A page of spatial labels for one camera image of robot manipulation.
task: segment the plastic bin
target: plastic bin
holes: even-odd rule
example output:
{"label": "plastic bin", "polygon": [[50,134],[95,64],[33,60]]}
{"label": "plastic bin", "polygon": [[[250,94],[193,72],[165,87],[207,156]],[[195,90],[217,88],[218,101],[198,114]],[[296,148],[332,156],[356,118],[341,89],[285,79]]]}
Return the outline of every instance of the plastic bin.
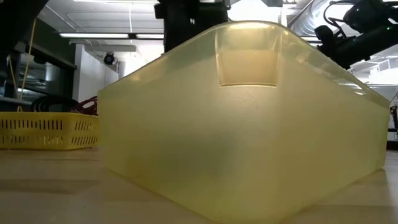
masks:
{"label": "plastic bin", "polygon": [[99,93],[115,172],[219,223],[275,223],[383,166],[389,102],[290,30],[214,27]]}
{"label": "plastic bin", "polygon": [[78,113],[0,113],[0,149],[69,150],[98,145],[98,117]]}

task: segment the table surface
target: table surface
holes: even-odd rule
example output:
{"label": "table surface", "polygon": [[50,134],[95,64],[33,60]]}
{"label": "table surface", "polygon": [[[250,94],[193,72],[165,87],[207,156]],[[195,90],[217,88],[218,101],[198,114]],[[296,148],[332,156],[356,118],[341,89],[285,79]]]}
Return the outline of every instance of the table surface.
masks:
{"label": "table surface", "polygon": [[[214,223],[107,170],[99,149],[0,151],[0,223]],[[398,152],[283,224],[398,223]]]}

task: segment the camera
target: camera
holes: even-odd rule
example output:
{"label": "camera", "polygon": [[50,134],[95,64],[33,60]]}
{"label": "camera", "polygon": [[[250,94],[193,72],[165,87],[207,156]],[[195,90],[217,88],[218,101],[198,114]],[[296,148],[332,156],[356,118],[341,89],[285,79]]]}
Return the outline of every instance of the camera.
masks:
{"label": "camera", "polygon": [[104,57],[104,63],[106,65],[114,65],[118,62],[117,58],[114,57],[113,52],[107,52],[105,57]]}

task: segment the light wood surface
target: light wood surface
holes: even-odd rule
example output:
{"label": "light wood surface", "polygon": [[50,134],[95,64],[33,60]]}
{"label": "light wood surface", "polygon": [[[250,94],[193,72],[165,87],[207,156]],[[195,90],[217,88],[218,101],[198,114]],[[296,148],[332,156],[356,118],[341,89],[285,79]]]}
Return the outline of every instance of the light wood surface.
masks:
{"label": "light wood surface", "polygon": [[[103,166],[99,149],[0,151],[0,223],[210,224]],[[398,223],[398,152],[283,224]]]}

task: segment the yellow plastic basket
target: yellow plastic basket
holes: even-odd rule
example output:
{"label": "yellow plastic basket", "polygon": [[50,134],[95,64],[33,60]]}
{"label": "yellow plastic basket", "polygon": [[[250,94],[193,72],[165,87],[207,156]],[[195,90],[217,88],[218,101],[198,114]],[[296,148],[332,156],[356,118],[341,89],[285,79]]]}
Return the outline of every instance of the yellow plastic basket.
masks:
{"label": "yellow plastic basket", "polygon": [[97,116],[77,113],[0,113],[1,149],[69,150],[98,145]]}

